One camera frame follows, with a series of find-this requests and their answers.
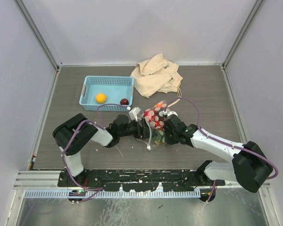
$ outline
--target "gray floor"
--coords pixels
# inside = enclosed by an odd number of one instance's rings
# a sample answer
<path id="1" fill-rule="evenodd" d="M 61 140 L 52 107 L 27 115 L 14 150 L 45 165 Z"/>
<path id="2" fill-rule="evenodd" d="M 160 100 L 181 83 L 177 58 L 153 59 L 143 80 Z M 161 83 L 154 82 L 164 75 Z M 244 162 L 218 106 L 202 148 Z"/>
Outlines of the gray floor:
<path id="1" fill-rule="evenodd" d="M 208 205 L 197 198 L 24 199 L 17 226 L 267 226 L 258 193 L 218 188 Z"/>
<path id="2" fill-rule="evenodd" d="M 87 75 L 129 76 L 133 66 L 63 67 L 52 98 L 43 130 L 34 169 L 62 169 L 63 163 L 53 130 L 78 113 L 99 121 L 96 112 L 85 111 L 79 105 L 84 78 Z M 192 99 L 199 107 L 201 125 L 207 131 L 233 141 L 240 141 L 223 74 L 219 66 L 180 66 L 183 97 Z M 148 109 L 161 100 L 170 101 L 175 93 L 155 93 L 142 97 L 136 90 L 133 106 Z M 181 100 L 172 107 L 186 124 L 197 122 L 195 109 Z M 106 125 L 116 118 L 117 112 L 102 112 Z M 105 148 L 90 142 L 81 151 L 87 169 L 195 169 L 205 160 L 222 161 L 206 151 L 184 145 L 160 145 L 147 151 L 146 145 L 133 137 L 124 137 L 116 147 Z"/>

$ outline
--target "wooden floor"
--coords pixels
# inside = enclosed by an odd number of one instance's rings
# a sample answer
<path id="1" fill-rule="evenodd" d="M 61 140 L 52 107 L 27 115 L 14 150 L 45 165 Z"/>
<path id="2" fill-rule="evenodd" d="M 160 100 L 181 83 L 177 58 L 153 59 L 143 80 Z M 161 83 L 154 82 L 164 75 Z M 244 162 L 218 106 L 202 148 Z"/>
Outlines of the wooden floor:
<path id="1" fill-rule="evenodd" d="M 53 130 L 78 113 L 99 122 L 96 112 L 85 111 L 79 105 L 83 81 L 87 75 L 129 76 L 133 66 L 63 67 L 58 77 L 50 110 L 43 130 L 34 169 L 62 169 L 61 152 L 52 137 Z M 219 66 L 180 66 L 183 97 L 190 98 L 199 107 L 201 126 L 207 131 L 236 142 L 240 141 L 237 125 Z M 142 110 L 161 100 L 170 101 L 175 93 L 155 93 L 142 97 L 136 90 L 133 105 Z M 171 107 L 185 124 L 197 123 L 193 106 L 181 100 Z M 117 117 L 117 112 L 102 112 L 106 125 Z M 160 145 L 148 151 L 146 145 L 133 137 L 123 137 L 110 149 L 89 142 L 81 151 L 86 169 L 196 169 L 205 160 L 223 161 L 201 149 L 187 145 Z"/>

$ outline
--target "black mounting plate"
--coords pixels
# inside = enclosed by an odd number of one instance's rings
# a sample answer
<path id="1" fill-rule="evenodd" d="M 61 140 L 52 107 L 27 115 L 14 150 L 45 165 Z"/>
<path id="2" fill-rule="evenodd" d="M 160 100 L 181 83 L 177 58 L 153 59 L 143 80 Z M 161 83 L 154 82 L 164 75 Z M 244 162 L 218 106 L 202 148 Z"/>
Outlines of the black mounting plate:
<path id="1" fill-rule="evenodd" d="M 212 186 L 212 180 L 200 181 L 198 174 L 190 169 L 145 169 L 145 170 L 117 170 L 93 169 L 84 170 L 84 180 L 81 185 L 91 188 L 103 187 L 104 191 L 117 192 L 122 185 L 123 191 L 145 192 L 155 191 L 162 183 L 163 191 L 193 191 L 196 186 Z M 217 186 L 224 186 L 224 180 L 217 180 Z M 68 173 L 61 171 L 58 187 L 75 187 Z"/>

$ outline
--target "crumpled towel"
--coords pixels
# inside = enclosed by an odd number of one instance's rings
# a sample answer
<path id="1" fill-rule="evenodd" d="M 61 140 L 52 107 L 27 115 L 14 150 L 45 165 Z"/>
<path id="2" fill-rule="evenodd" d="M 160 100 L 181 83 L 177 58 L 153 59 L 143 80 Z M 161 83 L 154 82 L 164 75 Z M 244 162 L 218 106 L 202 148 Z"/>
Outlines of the crumpled towel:
<path id="1" fill-rule="evenodd" d="M 150 60 L 138 63 L 131 77 L 134 78 L 136 90 L 149 98 L 155 92 L 177 92 L 183 79 L 177 70 L 177 64 L 157 54 Z"/>

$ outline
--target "white wall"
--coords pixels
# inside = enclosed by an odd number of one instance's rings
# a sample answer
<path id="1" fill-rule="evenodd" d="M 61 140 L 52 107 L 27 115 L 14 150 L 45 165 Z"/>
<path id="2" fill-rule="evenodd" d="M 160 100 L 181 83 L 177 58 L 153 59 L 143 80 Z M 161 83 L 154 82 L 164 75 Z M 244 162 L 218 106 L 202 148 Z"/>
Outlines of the white wall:
<path id="1" fill-rule="evenodd" d="M 255 0 L 24 0 L 64 65 L 223 63 Z"/>
<path id="2" fill-rule="evenodd" d="M 283 0 L 267 0 L 228 66 L 249 139 L 279 168 L 271 180 L 283 216 Z"/>
<path id="3" fill-rule="evenodd" d="M 0 226 L 25 170 L 54 68 L 12 0 L 0 0 Z"/>

